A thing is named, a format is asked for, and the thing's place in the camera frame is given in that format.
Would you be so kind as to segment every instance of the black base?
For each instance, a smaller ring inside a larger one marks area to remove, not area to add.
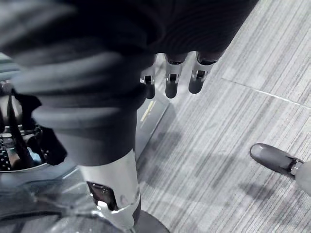
[[[141,210],[136,233],[169,233],[169,230],[155,217]]]

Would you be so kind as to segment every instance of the silver metal joint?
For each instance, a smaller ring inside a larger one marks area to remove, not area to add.
[[[178,83],[183,68],[183,62],[180,64],[171,64],[166,60],[165,78],[167,83]]]
[[[155,75],[156,75],[156,66],[155,66],[155,62],[153,63],[152,66],[146,68],[145,70],[143,70],[141,72],[140,75],[140,82],[143,84],[150,84],[150,85],[154,85],[155,84]]]
[[[304,162],[300,159],[297,159],[297,158],[294,158],[294,159],[295,159],[296,163],[292,166],[290,173],[295,176],[298,169],[300,168],[301,165],[303,165]]]
[[[194,66],[192,69],[191,78],[194,81],[198,80],[198,81],[204,82],[207,75],[211,72],[216,61],[210,65],[203,65],[203,64],[198,62],[197,58],[198,58],[198,52],[196,53],[196,59],[195,59]]]

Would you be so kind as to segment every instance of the black fabric sleeve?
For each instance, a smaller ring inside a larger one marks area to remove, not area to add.
[[[134,148],[157,18],[124,0],[0,1],[0,51],[22,71],[12,83],[38,97],[33,117],[77,164],[103,165]]]

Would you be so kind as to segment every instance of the floor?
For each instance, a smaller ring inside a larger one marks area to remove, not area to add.
[[[311,198],[248,154],[263,142],[311,159],[310,15],[307,0],[260,1],[197,95],[188,57],[138,161],[142,209],[172,233],[311,232]]]

